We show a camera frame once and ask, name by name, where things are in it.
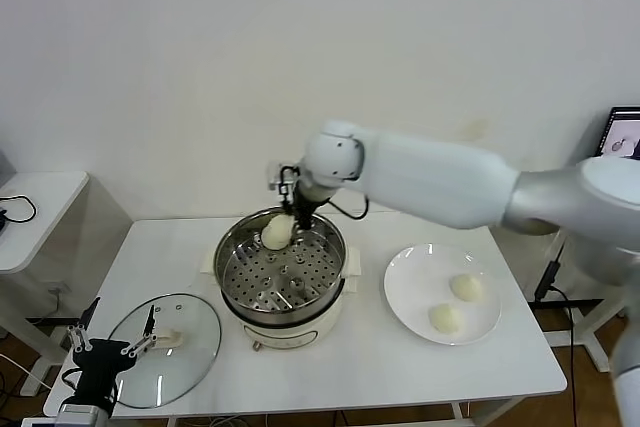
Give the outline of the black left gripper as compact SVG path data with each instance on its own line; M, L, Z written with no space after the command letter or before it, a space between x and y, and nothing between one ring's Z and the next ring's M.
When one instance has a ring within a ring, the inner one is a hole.
M117 377L132 369L136 358L152 348L157 336L155 328L155 306L151 305L142 338L129 345L124 341L91 339L87 334L100 298L82 312L79 320L67 327L67 335L73 350L73 361L80 369L80 377L72 396L74 405L114 406L117 400Z

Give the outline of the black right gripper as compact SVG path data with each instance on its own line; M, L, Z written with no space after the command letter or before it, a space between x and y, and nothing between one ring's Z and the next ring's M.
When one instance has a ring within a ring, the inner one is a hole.
M287 215L296 215L295 232L297 236L306 235L313 227L313 213L320 202L307 198L295 191L296 166L290 163L273 161L267 167L267 188L280 198L280 205Z

